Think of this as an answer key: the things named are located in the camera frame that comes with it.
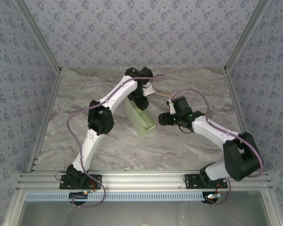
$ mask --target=black mounting bracket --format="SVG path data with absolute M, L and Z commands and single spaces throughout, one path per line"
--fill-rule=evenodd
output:
M 102 181 L 102 175 L 93 175 L 98 181 Z M 100 185 L 91 180 L 87 175 L 81 171 L 77 171 L 71 164 L 67 168 L 65 175 L 62 175 L 60 181 L 61 190 L 100 190 Z
M 203 167 L 199 174 L 186 174 L 184 175 L 186 189 L 218 189 L 220 185 L 222 188 L 227 188 L 226 178 L 218 180 L 210 180 L 205 172 L 205 169 L 214 164 L 214 162 Z
M 70 202 L 72 203 L 73 199 L 79 199 L 79 200 L 87 200 L 88 199 L 88 194 L 85 194 L 84 192 L 71 192 L 68 195 L 68 199 L 71 200 Z M 74 201 L 74 204 L 77 206 L 80 206 L 84 204 L 86 201 Z
M 102 181 L 102 175 L 90 174 L 90 176 L 94 177 L 100 182 Z M 69 175 L 66 174 L 61 177 L 59 188 L 61 190 L 100 190 L 100 185 L 87 177 L 86 183 L 84 183 L 82 186 L 79 186 Z
M 210 180 L 204 183 L 200 174 L 186 174 L 184 176 L 184 182 L 186 189 L 219 189 L 220 187 L 217 184 L 220 184 L 222 188 L 227 188 L 225 178 Z

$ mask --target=wall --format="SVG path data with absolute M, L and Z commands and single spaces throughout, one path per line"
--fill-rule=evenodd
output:
M 56 73 L 12 0 L 0 0 L 0 225 L 27 169 Z
M 25 0 L 62 67 L 223 66 L 258 0 Z
M 268 6 L 230 74 L 283 210 L 283 0 Z

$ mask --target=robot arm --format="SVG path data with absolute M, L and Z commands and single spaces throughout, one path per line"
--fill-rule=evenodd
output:
M 258 152 L 255 141 L 249 133 L 239 134 L 209 120 L 211 124 L 227 131 L 227 133 L 213 128 L 208 124 L 203 113 L 192 111 L 184 97 L 169 99 L 167 105 L 170 107 L 170 112 L 162 113 L 159 116 L 160 125 L 178 125 L 179 127 L 187 128 L 191 132 L 206 137 L 224 151 L 224 161 L 211 163 L 200 170 L 200 173 L 205 174 L 204 177 L 211 181 L 229 177 L 240 181 L 259 169 L 259 161 L 254 153 L 245 144 L 242 144 L 240 140 L 230 135 L 240 136 Z
M 82 145 L 82 156 L 79 153 L 73 163 L 67 168 L 67 174 L 63 177 L 63 183 L 68 184 L 70 187 L 66 187 L 66 189 L 78 189 L 86 185 L 87 177 L 83 173 L 81 160 L 83 160 L 83 167 L 88 170 L 99 143 L 114 126 L 112 114 L 117 106 L 128 97 L 142 111 L 148 107 L 149 102 L 146 96 L 155 91 L 152 89 L 151 80 L 147 78 L 153 78 L 150 69 L 144 67 L 139 71 L 135 68 L 129 68 L 125 72 L 125 76 L 111 92 L 99 101 L 92 100 L 90 102 L 89 107 L 99 103 L 104 104 L 90 109 L 88 112 L 88 131 Z

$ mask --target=metal frame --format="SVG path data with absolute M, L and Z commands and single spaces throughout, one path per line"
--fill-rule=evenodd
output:
M 14 193 L 10 205 L 8 207 L 8 211 L 5 215 L 3 226 L 18 225 L 22 208 L 24 205 L 25 197 L 26 197 L 26 192 L 19 191 Z
M 29 29 L 33 33 L 36 41 L 40 45 L 41 50 L 45 54 L 46 58 L 48 59 L 50 65 L 55 70 L 55 72 L 60 71 L 60 66 L 58 65 L 57 60 L 55 59 L 49 45 L 47 44 L 42 32 L 40 31 L 37 23 L 34 20 L 33 15 L 29 11 L 27 5 L 23 0 L 14 0 L 14 3 L 18 10 L 20 11 L 22 18 L 25 20 L 26 24 L 28 25 Z
M 263 190 L 261 194 L 271 225 L 283 226 L 283 215 L 280 211 L 278 201 L 276 200 L 275 192 Z
M 262 15 L 264 14 L 267 6 L 269 5 L 271 0 L 259 0 L 257 5 L 254 8 L 248 22 L 246 23 L 234 49 L 232 50 L 226 64 L 226 70 L 229 73 L 233 68 L 234 64 L 236 63 L 237 59 L 239 58 L 243 48 L 245 47 L 246 43 L 250 39 L 251 34 L 255 30 L 257 24 L 259 23 Z
M 226 70 L 225 70 L 225 80 L 226 80 L 226 83 L 227 83 L 227 86 L 228 86 L 228 89 L 229 89 L 229 92 L 230 92 L 230 95 L 231 95 L 231 98 L 232 98 L 232 102 L 233 102 L 233 105 L 234 105 L 234 109 L 235 109 L 235 112 L 236 112 L 236 116 L 237 116 L 237 119 L 238 119 L 240 130 L 243 133 L 243 132 L 247 131 L 246 123 L 245 123 L 245 120 L 244 120 L 244 117 L 243 117 L 243 114 L 242 114 L 242 109 L 240 107 L 237 94 L 236 94 L 234 86 L 233 86 L 232 78 L 227 73 Z
M 56 80 L 55 80 L 54 85 L 53 85 L 53 89 L 51 91 L 49 103 L 47 105 L 45 115 L 44 115 L 44 118 L 42 120 L 41 130 L 38 134 L 36 144 L 34 145 L 34 148 L 33 148 L 32 157 L 31 157 L 29 164 L 28 164 L 27 172 L 29 172 L 29 173 L 33 170 L 34 161 L 38 159 L 40 150 L 42 148 L 43 140 L 44 140 L 46 129 L 47 129 L 48 122 L 49 122 L 49 117 L 50 117 L 53 105 L 55 103 L 55 100 L 56 100 L 56 96 L 57 96 L 57 93 L 58 93 L 58 87 L 60 85 L 60 82 L 61 82 L 61 73 L 58 72 Z
M 46 192 L 59 190 L 55 174 L 59 170 L 40 170 L 20 175 L 17 190 L 25 192 Z M 214 191 L 214 189 L 186 189 L 183 176 L 197 174 L 198 170 L 91 170 L 91 174 L 101 174 L 102 183 L 108 192 L 178 192 Z M 261 191 L 272 189 L 270 176 L 264 173 L 260 178 L 245 178 L 238 182 L 230 179 L 233 191 Z

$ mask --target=marble floor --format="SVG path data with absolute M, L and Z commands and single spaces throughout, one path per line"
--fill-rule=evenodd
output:
M 164 74 L 166 79 L 153 82 L 153 88 L 172 95 L 183 88 L 201 91 L 210 104 L 209 118 L 216 123 L 240 131 L 233 103 L 222 68 L 160 67 L 151 68 L 154 75 Z M 58 94 L 51 112 L 45 139 L 34 169 L 66 169 L 77 156 L 78 144 L 66 127 L 67 118 L 101 99 L 118 84 L 126 68 L 63 69 Z M 184 93 L 192 110 L 206 112 L 205 102 L 194 93 Z M 125 115 L 122 102 L 113 117 L 112 131 L 100 143 L 92 159 L 91 169 L 151 169 L 197 170 L 219 161 L 223 152 L 215 144 L 198 134 L 184 134 L 176 126 L 160 126 L 158 116 L 168 111 L 167 98 L 148 97 L 148 112 L 156 128 L 140 137 Z M 70 126 L 85 139 L 87 113 L 74 118 Z

